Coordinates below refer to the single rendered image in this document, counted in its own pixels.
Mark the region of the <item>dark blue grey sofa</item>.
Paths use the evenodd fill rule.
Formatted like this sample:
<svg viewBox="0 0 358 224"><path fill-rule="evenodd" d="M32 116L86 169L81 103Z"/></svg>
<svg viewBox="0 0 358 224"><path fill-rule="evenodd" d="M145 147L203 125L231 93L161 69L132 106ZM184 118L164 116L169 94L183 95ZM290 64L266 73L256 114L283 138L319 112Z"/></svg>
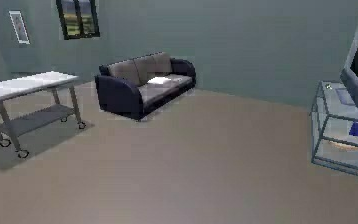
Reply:
<svg viewBox="0 0 358 224"><path fill-rule="evenodd" d="M194 65L165 52L100 65L99 71L100 109L136 121L196 86Z"/></svg>

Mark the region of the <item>white wheeled metal table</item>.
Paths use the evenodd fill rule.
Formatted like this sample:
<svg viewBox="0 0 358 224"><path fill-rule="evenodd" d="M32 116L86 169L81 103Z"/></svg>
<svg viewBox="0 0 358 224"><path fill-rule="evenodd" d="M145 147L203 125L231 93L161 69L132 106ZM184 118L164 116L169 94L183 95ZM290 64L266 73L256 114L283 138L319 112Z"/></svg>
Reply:
<svg viewBox="0 0 358 224"><path fill-rule="evenodd" d="M38 128L47 126L57 120L66 122L68 117L74 115L79 129L84 129L86 124L82 121L74 82L79 77L56 71L38 73L11 80L0 81L0 146L13 145L17 156L27 158L29 151L22 149L18 137ZM57 88L66 85L69 89L73 107L60 103ZM41 110L10 119L4 106L4 102L29 94L50 90L54 104Z"/></svg>

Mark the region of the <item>glass television stand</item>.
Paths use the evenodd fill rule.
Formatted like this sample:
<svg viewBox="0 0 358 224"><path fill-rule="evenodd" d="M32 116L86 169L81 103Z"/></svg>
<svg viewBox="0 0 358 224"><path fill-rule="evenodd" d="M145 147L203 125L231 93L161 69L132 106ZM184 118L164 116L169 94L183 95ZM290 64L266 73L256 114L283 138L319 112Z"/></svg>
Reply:
<svg viewBox="0 0 358 224"><path fill-rule="evenodd" d="M358 137L349 134L358 109L340 82L320 81L311 106L311 162L358 176Z"/></svg>

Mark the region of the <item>black framed window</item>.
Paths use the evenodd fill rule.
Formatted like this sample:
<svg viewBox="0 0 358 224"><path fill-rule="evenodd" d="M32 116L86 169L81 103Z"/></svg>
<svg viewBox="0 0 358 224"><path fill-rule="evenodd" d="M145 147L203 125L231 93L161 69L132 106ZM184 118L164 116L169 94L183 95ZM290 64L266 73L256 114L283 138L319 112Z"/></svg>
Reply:
<svg viewBox="0 0 358 224"><path fill-rule="evenodd" d="M55 0L65 40L100 36L96 0Z"/></svg>

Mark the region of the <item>white framed wall picture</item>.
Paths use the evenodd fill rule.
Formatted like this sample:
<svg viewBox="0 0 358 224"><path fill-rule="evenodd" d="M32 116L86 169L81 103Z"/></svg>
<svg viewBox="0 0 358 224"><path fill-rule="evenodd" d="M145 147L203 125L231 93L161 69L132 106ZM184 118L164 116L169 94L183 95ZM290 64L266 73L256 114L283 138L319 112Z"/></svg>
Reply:
<svg viewBox="0 0 358 224"><path fill-rule="evenodd" d="M19 44L29 44L26 26L20 11L10 10L9 16Z"/></svg>

